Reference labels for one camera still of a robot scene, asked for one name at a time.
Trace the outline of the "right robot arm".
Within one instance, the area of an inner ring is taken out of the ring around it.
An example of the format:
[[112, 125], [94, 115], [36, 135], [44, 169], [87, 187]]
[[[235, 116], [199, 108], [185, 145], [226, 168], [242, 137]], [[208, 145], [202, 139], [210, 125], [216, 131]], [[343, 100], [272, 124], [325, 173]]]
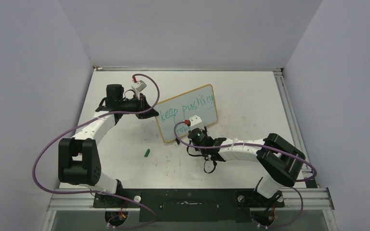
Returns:
[[266, 170], [253, 193], [254, 202], [265, 206], [272, 201], [281, 187], [295, 185], [305, 155], [281, 136], [270, 133], [266, 138], [242, 141], [229, 138], [212, 138], [206, 130], [195, 128], [187, 136], [201, 156], [214, 162], [252, 161]]

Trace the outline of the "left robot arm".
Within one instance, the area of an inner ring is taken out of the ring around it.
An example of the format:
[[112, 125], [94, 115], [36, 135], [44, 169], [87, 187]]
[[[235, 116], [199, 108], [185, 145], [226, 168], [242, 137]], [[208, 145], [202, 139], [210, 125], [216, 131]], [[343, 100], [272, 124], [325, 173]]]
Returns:
[[85, 125], [71, 138], [62, 138], [58, 144], [58, 178], [63, 183], [79, 185], [94, 191], [106, 192], [106, 202], [119, 207], [124, 193], [118, 190], [121, 182], [102, 172], [97, 145], [107, 132], [122, 118], [124, 112], [138, 119], [148, 119], [159, 113], [146, 101], [142, 91], [146, 84], [139, 80], [132, 84], [133, 97], [124, 96], [121, 84], [106, 87], [104, 97], [93, 115], [94, 121]]

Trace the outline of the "green marker cap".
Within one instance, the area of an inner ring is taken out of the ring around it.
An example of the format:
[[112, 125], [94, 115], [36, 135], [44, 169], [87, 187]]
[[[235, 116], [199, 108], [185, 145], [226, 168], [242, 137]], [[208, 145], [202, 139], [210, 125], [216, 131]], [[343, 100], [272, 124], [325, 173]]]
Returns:
[[147, 151], [146, 151], [146, 153], [145, 153], [144, 157], [148, 157], [148, 156], [149, 156], [149, 154], [150, 154], [150, 149], [147, 149]]

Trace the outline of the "yellow framed whiteboard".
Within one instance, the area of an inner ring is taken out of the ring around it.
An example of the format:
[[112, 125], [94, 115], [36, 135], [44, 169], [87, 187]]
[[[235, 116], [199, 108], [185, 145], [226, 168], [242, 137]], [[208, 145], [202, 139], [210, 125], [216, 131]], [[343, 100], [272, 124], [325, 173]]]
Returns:
[[157, 125], [164, 143], [175, 141], [175, 131], [180, 137], [186, 136], [189, 131], [186, 125], [181, 124], [177, 128], [174, 128], [174, 126], [192, 116], [199, 116], [206, 127], [218, 121], [215, 96], [211, 84], [161, 101], [154, 109], [159, 113]]

